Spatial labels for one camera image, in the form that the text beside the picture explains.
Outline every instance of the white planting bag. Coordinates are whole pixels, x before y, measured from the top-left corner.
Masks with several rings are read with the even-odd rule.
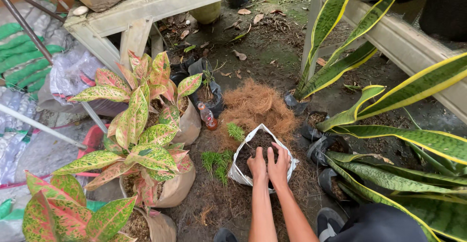
[[[269,133],[272,135],[272,137],[274,138],[274,141],[279,144],[282,148],[286,149],[287,150],[287,154],[291,157],[290,159],[290,162],[291,162],[291,165],[290,165],[290,168],[289,170],[287,171],[287,181],[290,180],[290,177],[292,176],[292,171],[295,170],[295,167],[296,167],[296,164],[299,163],[299,160],[293,158],[292,154],[290,153],[289,149],[287,149],[287,147],[282,144],[275,136],[274,134],[272,134],[272,132],[266,128],[266,126],[264,126],[264,124],[260,124],[258,127],[256,127],[253,131],[251,131],[247,137],[245,137],[245,140],[240,144],[240,146],[237,148],[237,152],[233,155],[233,161],[232,161],[232,165],[230,167],[230,170],[229,170],[229,173],[228,173],[228,177],[231,178],[231,179],[234,179],[237,183],[239,184],[242,184],[242,185],[249,185],[249,186],[253,186],[253,179],[251,179],[250,177],[244,175],[240,169],[237,167],[236,165],[236,161],[237,161],[237,156],[238,156],[238,152],[242,149],[242,147],[245,145],[246,142],[249,142],[253,136],[256,134],[256,132],[259,130],[259,129],[262,129],[263,131]],[[274,189],[271,189],[271,188],[268,188],[269,189],[269,193],[272,194],[274,192],[276,192]]]

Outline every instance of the black shoe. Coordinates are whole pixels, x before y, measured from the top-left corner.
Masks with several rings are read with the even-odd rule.
[[[225,227],[221,227],[214,236],[214,242],[238,242],[238,240],[234,233]]]
[[[318,212],[316,226],[319,242],[324,242],[326,239],[337,235],[341,231],[341,228],[344,226],[344,221],[336,211],[324,207]]]

